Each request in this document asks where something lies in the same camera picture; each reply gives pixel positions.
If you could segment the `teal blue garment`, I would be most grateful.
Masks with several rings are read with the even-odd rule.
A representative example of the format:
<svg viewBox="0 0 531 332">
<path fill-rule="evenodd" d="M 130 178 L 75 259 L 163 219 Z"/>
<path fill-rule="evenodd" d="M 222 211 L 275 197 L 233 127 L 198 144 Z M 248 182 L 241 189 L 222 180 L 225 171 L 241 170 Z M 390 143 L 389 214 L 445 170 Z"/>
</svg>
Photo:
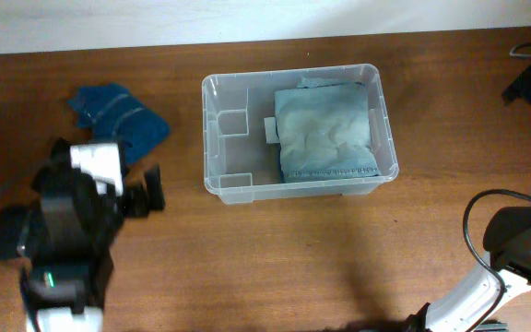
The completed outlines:
<svg viewBox="0 0 531 332">
<path fill-rule="evenodd" d="M 68 104 L 78 114 L 77 128 L 90 129 L 94 140 L 123 144 L 127 164 L 146 157 L 171 132 L 163 118 L 115 83 L 81 87 Z"/>
</svg>

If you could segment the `dark blue jeans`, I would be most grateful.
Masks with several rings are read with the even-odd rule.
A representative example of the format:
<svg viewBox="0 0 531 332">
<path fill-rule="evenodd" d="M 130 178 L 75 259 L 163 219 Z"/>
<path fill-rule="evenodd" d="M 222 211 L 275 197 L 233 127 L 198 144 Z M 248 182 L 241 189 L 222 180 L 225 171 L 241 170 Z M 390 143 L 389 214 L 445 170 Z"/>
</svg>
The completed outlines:
<svg viewBox="0 0 531 332">
<path fill-rule="evenodd" d="M 354 178 L 366 178 L 378 176 L 380 171 L 375 164 L 369 165 L 330 165 L 315 167 L 307 165 L 296 170 L 283 171 L 283 179 L 286 183 L 316 182 L 344 180 Z"/>
</svg>

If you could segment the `light blue jeans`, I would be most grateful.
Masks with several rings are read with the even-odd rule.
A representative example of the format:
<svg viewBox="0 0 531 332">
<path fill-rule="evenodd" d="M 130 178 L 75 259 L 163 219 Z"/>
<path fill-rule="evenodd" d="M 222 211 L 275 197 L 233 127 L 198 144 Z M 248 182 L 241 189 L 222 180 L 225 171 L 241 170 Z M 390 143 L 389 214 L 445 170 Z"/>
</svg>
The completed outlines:
<svg viewBox="0 0 531 332">
<path fill-rule="evenodd" d="M 281 172 L 307 165 L 378 167 L 364 83 L 304 77 L 274 99 Z"/>
</svg>

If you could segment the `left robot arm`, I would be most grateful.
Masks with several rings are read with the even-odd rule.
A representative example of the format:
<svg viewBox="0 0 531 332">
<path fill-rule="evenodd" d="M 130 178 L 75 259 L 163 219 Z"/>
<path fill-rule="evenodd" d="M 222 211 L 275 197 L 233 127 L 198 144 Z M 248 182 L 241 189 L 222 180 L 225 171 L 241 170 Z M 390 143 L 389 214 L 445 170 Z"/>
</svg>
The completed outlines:
<svg viewBox="0 0 531 332">
<path fill-rule="evenodd" d="M 113 272 L 111 246 L 126 219 L 165 208 L 159 167 L 144 182 L 124 184 L 124 145 L 72 145 L 59 139 L 31 187 L 17 253 L 30 267 L 20 291 L 35 331 L 99 331 Z"/>
</svg>

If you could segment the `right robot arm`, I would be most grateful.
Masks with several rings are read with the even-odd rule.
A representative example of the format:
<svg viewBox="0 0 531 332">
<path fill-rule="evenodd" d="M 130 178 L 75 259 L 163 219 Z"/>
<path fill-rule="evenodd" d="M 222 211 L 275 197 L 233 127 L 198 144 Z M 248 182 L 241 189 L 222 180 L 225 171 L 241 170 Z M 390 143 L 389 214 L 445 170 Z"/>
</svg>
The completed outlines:
<svg viewBox="0 0 531 332">
<path fill-rule="evenodd" d="M 491 218 L 479 255 L 469 236 L 472 207 L 487 196 L 524 201 L 503 207 Z M 447 295 L 426 303 L 410 315 L 402 328 L 415 332 L 503 331 L 490 317 L 510 300 L 531 291 L 531 196 L 507 189 L 490 189 L 473 196 L 462 221 L 463 237 L 476 266 Z"/>
</svg>

